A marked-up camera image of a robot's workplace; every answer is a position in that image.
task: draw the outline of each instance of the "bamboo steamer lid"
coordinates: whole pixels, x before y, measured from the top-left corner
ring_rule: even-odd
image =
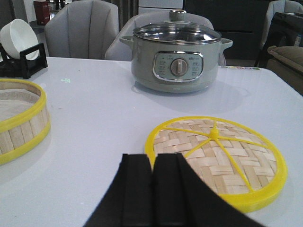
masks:
[[[279,150],[252,129],[224,119],[192,116],[164,122],[149,135],[145,152],[182,153],[215,193],[241,212],[276,199],[287,179]]]
[[[0,79],[0,102],[1,165],[40,143],[51,125],[46,94],[35,83],[21,79]]]

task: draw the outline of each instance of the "chair back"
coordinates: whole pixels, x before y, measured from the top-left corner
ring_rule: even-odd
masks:
[[[118,32],[118,7],[101,0],[74,1],[45,26],[51,57],[104,59]]]

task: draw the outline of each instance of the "dish rack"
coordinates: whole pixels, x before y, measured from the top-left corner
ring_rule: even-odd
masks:
[[[39,50],[39,56],[34,60],[27,60],[26,55]],[[20,60],[11,58],[0,44],[3,61],[0,62],[0,77],[22,77],[29,79],[34,73],[47,67],[44,44],[40,43],[20,52]]]

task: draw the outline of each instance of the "black foam object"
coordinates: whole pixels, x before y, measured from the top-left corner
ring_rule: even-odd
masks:
[[[85,227],[264,227],[214,193],[181,154],[122,157]]]
[[[188,226],[264,227],[236,210],[214,193],[200,180],[181,154],[176,154],[176,159],[178,160],[185,195]]]
[[[108,191],[84,227],[151,227],[151,175],[145,155],[123,154]]]

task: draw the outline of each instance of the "red box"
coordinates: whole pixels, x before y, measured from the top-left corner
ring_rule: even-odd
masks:
[[[34,1],[37,24],[46,25],[50,21],[48,2],[45,0]]]

